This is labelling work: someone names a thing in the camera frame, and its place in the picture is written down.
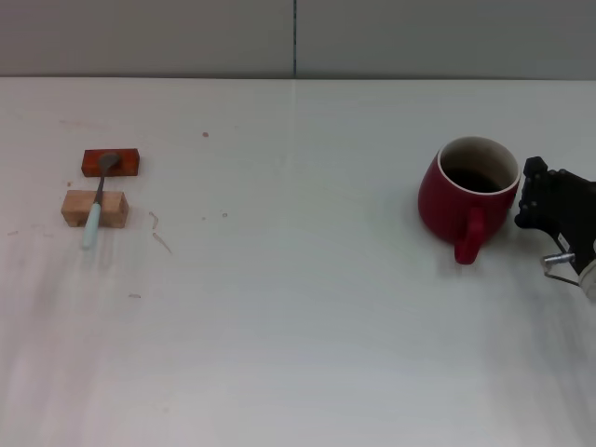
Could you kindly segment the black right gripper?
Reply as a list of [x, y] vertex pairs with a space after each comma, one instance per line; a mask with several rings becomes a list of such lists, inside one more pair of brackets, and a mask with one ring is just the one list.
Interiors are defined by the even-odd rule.
[[578, 275], [595, 260], [595, 182], [568, 171], [549, 171], [540, 156], [529, 157], [515, 224], [539, 229], [564, 252], [575, 255]]

